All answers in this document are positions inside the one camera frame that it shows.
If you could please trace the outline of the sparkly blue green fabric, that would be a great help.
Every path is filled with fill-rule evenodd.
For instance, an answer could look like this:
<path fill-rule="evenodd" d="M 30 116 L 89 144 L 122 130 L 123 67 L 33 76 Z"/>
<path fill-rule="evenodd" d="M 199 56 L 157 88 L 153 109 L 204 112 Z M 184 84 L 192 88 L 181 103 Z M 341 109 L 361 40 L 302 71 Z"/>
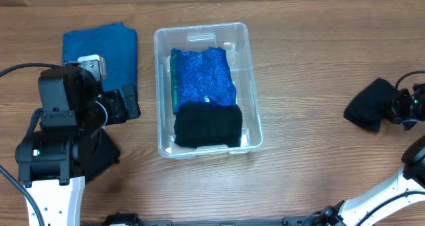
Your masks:
<path fill-rule="evenodd" d="M 236 104 L 236 87 L 224 49 L 210 47 L 202 52 L 172 49 L 169 63 L 174 114 L 189 102 Z"/>

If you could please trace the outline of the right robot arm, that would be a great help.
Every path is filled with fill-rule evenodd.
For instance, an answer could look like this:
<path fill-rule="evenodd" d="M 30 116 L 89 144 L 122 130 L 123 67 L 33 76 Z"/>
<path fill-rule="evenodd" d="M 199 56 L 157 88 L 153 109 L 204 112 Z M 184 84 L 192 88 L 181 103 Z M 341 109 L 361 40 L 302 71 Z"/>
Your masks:
<path fill-rule="evenodd" d="M 383 119 L 402 124 L 406 130 L 424 121 L 424 85 L 411 95 L 377 78 L 346 107 L 344 118 L 378 132 Z M 403 166 L 393 176 L 354 199 L 326 207 L 311 225 L 374 225 L 390 214 L 424 201 L 424 137 L 402 155 Z"/>

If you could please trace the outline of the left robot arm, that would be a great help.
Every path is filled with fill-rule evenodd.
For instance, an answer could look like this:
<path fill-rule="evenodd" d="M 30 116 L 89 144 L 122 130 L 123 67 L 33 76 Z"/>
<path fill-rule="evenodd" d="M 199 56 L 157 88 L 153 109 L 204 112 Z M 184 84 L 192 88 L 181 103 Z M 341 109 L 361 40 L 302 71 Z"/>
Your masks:
<path fill-rule="evenodd" d="M 86 183 L 119 163 L 104 128 L 129 116 L 120 91 L 102 88 L 105 77 L 93 64 L 41 72 L 42 107 L 15 151 L 31 225 L 79 225 Z"/>

